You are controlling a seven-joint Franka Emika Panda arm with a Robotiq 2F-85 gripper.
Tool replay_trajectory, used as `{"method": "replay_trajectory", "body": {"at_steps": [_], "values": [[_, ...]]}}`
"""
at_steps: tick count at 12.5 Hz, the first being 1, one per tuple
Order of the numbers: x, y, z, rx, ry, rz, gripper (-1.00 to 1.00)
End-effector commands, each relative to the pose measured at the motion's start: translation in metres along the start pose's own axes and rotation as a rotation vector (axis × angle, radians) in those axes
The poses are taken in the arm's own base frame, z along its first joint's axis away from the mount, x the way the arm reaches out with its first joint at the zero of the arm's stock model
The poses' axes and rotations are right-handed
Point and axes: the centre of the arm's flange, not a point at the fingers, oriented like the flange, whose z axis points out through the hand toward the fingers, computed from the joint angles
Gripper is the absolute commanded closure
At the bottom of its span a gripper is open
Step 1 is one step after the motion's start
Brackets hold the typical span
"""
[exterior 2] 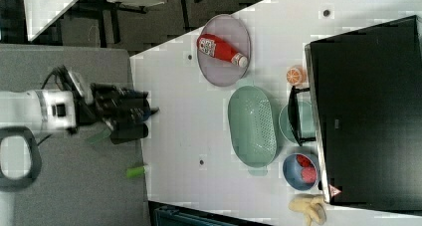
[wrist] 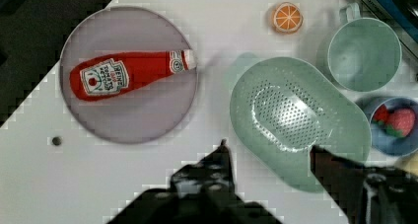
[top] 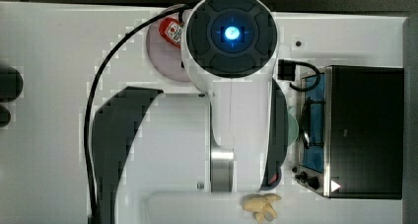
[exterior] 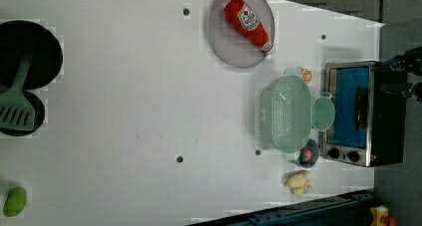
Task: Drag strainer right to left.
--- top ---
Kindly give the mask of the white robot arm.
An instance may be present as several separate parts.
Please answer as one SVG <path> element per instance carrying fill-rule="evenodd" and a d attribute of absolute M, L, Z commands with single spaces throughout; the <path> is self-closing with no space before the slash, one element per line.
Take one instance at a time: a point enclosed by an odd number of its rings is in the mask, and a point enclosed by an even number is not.
<path fill-rule="evenodd" d="M 181 60 L 210 102 L 213 192 L 277 187 L 288 146 L 288 112 L 274 77 L 279 29 L 259 0 L 201 0 L 185 20 Z"/>

